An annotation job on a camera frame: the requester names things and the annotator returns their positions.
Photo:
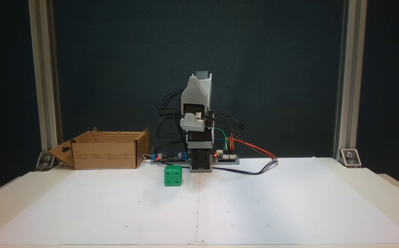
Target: white paper sheet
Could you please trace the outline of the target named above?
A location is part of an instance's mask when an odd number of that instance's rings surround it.
[[[399,227],[316,159],[291,158],[259,176],[183,170],[181,187],[155,165],[75,171],[0,229],[0,244],[193,243],[399,243]]]
[[[197,239],[206,244],[399,243],[399,227],[315,158],[282,159],[259,176],[215,170],[200,191]]]
[[[0,229],[0,244],[178,245],[195,240],[199,175],[164,168],[78,170]]]

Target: green wire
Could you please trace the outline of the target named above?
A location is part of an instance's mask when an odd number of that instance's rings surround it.
[[[224,135],[224,140],[225,140],[225,144],[224,144],[224,150],[226,150],[227,147],[227,136],[225,135],[224,131],[220,128],[215,127],[215,129],[220,130],[222,132],[222,134]]]

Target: red wire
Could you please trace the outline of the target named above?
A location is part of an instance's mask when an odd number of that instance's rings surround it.
[[[263,151],[263,152],[265,152],[267,155],[269,155],[269,157],[271,157],[271,158],[276,158],[271,152],[265,151],[264,149],[259,148],[259,147],[255,146],[255,145],[252,145],[252,144],[250,144],[250,143],[247,143],[247,142],[244,142],[244,141],[242,141],[242,140],[238,140],[238,139],[235,139],[235,138],[232,138],[232,137],[229,137],[229,138],[230,138],[231,140],[236,140],[236,141],[239,142],[239,143],[243,143],[243,144],[246,144],[246,145],[251,146],[251,147],[253,147],[253,148],[256,148],[256,149],[258,149],[258,150],[260,150],[260,151]]]

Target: green dice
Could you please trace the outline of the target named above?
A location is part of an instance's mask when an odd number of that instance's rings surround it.
[[[180,186],[182,183],[182,167],[168,165],[164,169],[164,186]]]

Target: white table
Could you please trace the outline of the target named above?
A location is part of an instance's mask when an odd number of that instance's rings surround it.
[[[319,158],[331,171],[347,185],[377,207],[383,214],[399,226],[399,184],[386,181],[366,168],[344,168],[332,158]],[[48,172],[30,172],[0,189],[0,227],[14,218],[22,210],[43,196],[48,190],[61,182],[73,172],[72,168],[63,165]],[[0,247],[26,247],[22,245],[0,245]],[[95,247],[90,245],[63,245],[63,247]],[[106,247],[171,247],[158,245],[109,245]],[[238,247],[253,247],[253,245],[238,245]],[[397,247],[399,244],[362,244],[362,245],[264,245],[263,247]]]

